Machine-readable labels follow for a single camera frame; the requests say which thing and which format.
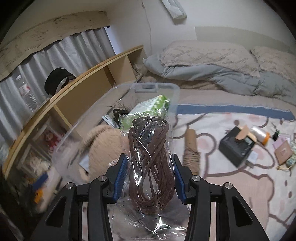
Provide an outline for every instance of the white curtain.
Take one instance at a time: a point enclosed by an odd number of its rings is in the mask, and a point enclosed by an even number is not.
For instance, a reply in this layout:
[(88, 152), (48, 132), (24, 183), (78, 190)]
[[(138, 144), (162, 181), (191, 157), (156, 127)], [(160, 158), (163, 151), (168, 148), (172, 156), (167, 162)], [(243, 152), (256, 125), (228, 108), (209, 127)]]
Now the white curtain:
[(18, 75), (27, 81), (41, 105), (49, 97), (44, 83), (52, 70), (63, 67), (78, 77), (114, 55), (105, 29), (99, 28), (68, 36), (26, 58), (0, 82), (0, 148), (1, 140), (11, 145), (17, 139), (32, 115), (16, 87)]

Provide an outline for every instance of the plastic bottle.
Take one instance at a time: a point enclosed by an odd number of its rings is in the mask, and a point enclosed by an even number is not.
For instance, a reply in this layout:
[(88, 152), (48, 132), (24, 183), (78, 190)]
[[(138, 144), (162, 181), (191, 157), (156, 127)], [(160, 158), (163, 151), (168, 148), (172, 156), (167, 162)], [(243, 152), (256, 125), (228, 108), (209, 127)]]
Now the plastic bottle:
[(38, 110), (39, 105), (37, 100), (30, 89), (29, 85), (26, 83), (25, 79), (21, 75), (16, 77), (17, 87), (19, 89), (20, 95), (22, 96), (24, 102), (29, 107), (31, 112)]

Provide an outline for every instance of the pillow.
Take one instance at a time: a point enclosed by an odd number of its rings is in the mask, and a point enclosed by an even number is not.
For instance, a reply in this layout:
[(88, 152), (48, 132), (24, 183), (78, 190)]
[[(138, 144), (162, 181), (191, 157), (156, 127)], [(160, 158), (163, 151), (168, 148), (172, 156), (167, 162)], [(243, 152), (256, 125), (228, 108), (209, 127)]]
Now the pillow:
[(259, 65), (241, 45), (181, 40), (169, 44), (161, 54), (164, 67), (215, 64), (253, 77), (260, 77)]
[(255, 47), (251, 53), (262, 70), (281, 75), (296, 83), (296, 56), (268, 47)]

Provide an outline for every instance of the cable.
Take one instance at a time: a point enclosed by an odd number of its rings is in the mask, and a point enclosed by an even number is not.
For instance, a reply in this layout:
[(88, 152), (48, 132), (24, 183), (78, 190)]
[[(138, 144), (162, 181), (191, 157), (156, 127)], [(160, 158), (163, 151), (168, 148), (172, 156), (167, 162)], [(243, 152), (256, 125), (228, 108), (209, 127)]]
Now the cable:
[(149, 20), (148, 20), (148, 15), (147, 15), (147, 11), (146, 11), (145, 5), (144, 5), (144, 3), (143, 3), (143, 0), (141, 0), (141, 2), (142, 2), (142, 7), (144, 8), (145, 15), (146, 15), (146, 19), (147, 19), (147, 23), (148, 23), (148, 26), (149, 26), (149, 35), (150, 35), (150, 55), (152, 55), (152, 38), (151, 38), (152, 32), (151, 32), (151, 26), (150, 26), (150, 23), (149, 23)]
[(288, 168), (282, 168), (281, 166), (277, 166), (276, 169), (277, 169), (277, 170), (283, 170), (283, 171), (286, 171), (286, 170), (289, 170), (292, 166), (294, 166), (294, 165), (291, 165), (291, 166), (288, 167)]
[[(165, 151), (168, 130), (169, 124), (162, 118), (138, 117), (133, 120), (133, 126), (128, 133), (131, 165), (134, 168), (134, 171), (130, 172), (129, 195), (133, 206), (144, 214), (163, 210), (175, 191), (174, 176)], [(142, 173), (142, 177), (135, 178), (137, 173)], [(151, 197), (145, 195), (143, 190), (147, 175)], [(152, 179), (158, 185), (156, 192)]]

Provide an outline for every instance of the small package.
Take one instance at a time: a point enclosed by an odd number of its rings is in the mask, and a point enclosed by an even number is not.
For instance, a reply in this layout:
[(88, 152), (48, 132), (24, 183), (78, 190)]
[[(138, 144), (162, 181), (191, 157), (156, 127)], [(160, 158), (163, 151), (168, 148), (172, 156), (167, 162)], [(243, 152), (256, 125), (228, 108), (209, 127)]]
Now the small package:
[(287, 141), (284, 141), (283, 144), (281, 144), (275, 151), (274, 151), (276, 158), (278, 159), (279, 165), (282, 165), (285, 163), (286, 160), (288, 160), (292, 154), (293, 151)]
[(129, 114), (119, 115), (120, 126), (129, 129), (133, 119), (138, 116), (164, 117), (169, 106), (169, 100), (164, 95), (159, 95), (136, 105)]

